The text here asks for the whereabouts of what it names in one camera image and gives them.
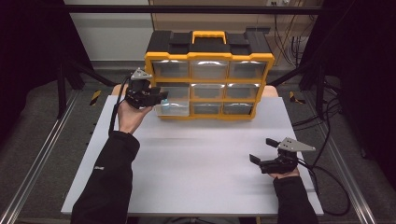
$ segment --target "aluminum rail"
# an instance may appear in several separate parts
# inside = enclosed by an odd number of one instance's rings
[[[313,93],[310,92],[305,95],[309,107],[313,112],[316,111],[314,107],[314,96]],[[329,130],[327,127],[326,122],[322,122],[319,124],[319,128],[321,133],[323,134],[323,138],[325,138],[327,131]],[[359,219],[361,220],[362,224],[375,224],[375,218],[373,213],[367,204],[366,200],[364,199],[363,194],[361,193],[361,189],[358,186],[355,178],[353,177],[352,173],[350,172],[340,150],[338,149],[337,145],[335,144],[332,136],[329,136],[329,141],[327,143],[327,148],[329,149],[330,156],[332,157],[332,162],[334,163],[335,169],[337,170],[338,174],[340,175],[340,179],[346,188],[346,191],[349,195],[349,199],[355,208],[356,214],[358,215]]]
[[[323,7],[228,7],[228,6],[139,6],[139,5],[41,5],[69,13],[183,13],[183,14],[276,14],[322,15],[339,12]]]
[[[40,149],[34,163],[30,167],[29,172],[21,183],[20,188],[14,195],[14,198],[8,205],[6,211],[0,217],[1,224],[13,224],[17,220],[24,203],[26,202],[30,192],[32,191],[33,186],[35,185],[35,182],[37,181],[41,170],[43,169],[47,161],[47,158],[49,157],[62,129],[64,128],[64,125],[67,122],[67,119],[70,116],[71,111],[73,110],[79,93],[80,91],[72,91],[67,102],[67,108],[64,115],[60,119],[57,119],[55,124],[53,125],[52,130],[47,137],[47,140],[45,141],[43,147]]]

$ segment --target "yellow drawer cabinet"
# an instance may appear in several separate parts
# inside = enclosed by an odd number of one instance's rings
[[[253,119],[274,60],[262,32],[155,31],[145,70],[169,91],[162,119]]]

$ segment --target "black backdrop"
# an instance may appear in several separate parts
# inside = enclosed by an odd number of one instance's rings
[[[324,4],[339,7],[348,2]],[[340,17],[318,18],[303,62]],[[396,189],[396,1],[356,1],[322,56],[325,75],[341,79],[341,103],[362,150],[378,162]]]
[[[63,0],[42,2],[64,5]],[[56,80],[65,57],[92,69],[69,13],[44,11],[38,5],[37,1],[3,0],[0,6],[0,143],[8,138],[27,93]]]

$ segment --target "white tabletop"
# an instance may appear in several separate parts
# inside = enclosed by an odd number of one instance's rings
[[[71,213],[88,181],[107,140],[116,100],[117,96],[106,100],[63,213]],[[273,160],[277,151],[265,145],[265,138],[295,139],[282,98],[262,98],[253,120],[159,119],[152,111],[134,136],[141,147],[132,164],[130,215],[244,217],[277,213],[273,178],[261,174],[248,154]],[[299,170],[315,212],[323,215],[308,172],[304,167]]]

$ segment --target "black sleeve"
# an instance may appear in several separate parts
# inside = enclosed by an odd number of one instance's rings
[[[315,224],[318,217],[308,201],[308,195],[299,176],[274,180],[279,201],[278,224]]]
[[[73,206],[71,223],[126,222],[132,192],[131,162],[139,147],[139,142],[128,133],[113,132],[109,136]]]

